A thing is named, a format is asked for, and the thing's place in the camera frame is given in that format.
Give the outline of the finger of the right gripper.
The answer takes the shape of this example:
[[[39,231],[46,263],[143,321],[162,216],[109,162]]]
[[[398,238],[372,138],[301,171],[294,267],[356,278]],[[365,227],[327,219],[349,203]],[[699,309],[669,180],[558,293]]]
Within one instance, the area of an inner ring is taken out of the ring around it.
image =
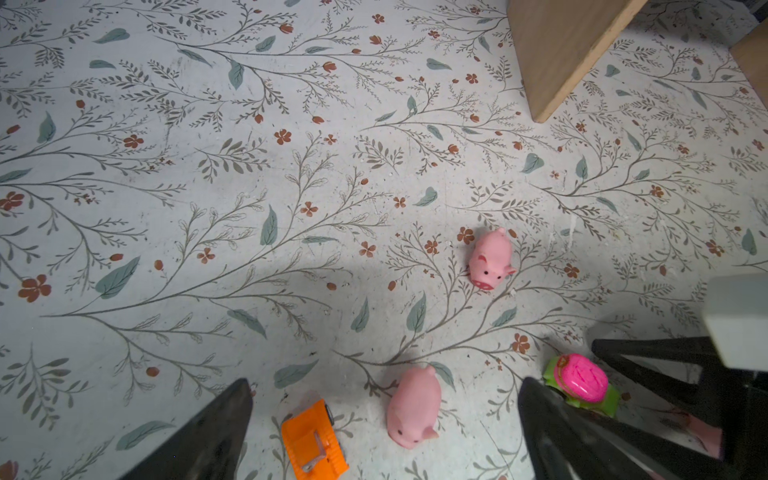
[[[689,414],[720,412],[720,359],[708,337],[658,340],[595,339],[591,352],[613,370]],[[694,383],[652,367],[652,361],[700,369]]]

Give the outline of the pink green toy truck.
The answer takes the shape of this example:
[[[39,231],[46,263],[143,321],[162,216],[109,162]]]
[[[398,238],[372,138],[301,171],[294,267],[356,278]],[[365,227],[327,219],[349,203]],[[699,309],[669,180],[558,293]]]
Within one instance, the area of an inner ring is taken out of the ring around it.
[[[542,378],[569,405],[610,418],[616,416],[620,393],[610,384],[606,373],[587,357],[570,353],[552,358]]]

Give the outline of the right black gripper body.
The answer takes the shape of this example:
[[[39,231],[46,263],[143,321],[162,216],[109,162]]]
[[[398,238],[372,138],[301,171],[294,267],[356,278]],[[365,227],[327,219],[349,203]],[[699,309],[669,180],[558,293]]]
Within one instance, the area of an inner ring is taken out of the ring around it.
[[[718,460],[762,460],[767,454],[767,374],[720,365],[720,412],[695,417],[722,430]]]

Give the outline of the orange toy car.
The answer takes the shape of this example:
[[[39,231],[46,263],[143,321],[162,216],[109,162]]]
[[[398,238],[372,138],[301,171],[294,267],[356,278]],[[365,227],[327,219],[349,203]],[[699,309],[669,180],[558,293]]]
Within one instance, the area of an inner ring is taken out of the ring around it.
[[[298,480],[339,480],[349,470],[324,400],[285,420],[281,436]]]

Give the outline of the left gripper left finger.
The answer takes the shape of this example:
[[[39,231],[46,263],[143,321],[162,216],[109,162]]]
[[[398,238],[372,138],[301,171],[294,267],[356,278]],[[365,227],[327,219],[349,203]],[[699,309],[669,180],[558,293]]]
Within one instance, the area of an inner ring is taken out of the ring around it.
[[[248,381],[234,381],[122,479],[233,480],[252,408]]]

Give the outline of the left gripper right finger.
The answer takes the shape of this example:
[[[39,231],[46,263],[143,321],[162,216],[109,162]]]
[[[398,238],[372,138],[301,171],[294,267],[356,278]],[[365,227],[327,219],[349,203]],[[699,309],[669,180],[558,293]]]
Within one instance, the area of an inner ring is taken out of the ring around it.
[[[586,410],[565,403],[537,379],[524,379],[518,413],[537,479],[647,479],[649,475],[590,427]]]

